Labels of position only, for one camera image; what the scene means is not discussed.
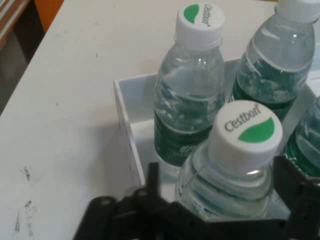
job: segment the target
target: white table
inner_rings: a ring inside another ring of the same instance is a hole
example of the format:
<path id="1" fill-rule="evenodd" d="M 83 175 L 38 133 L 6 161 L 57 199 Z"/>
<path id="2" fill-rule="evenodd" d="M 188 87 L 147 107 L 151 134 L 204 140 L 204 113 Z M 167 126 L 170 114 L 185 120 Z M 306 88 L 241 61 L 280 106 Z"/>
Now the white table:
<path id="1" fill-rule="evenodd" d="M 88 202 L 132 185 L 113 80 L 152 73 L 191 0 L 65 0 L 0 117 L 0 239 L 70 240 Z M 274 3 L 215 0 L 242 55 Z"/>

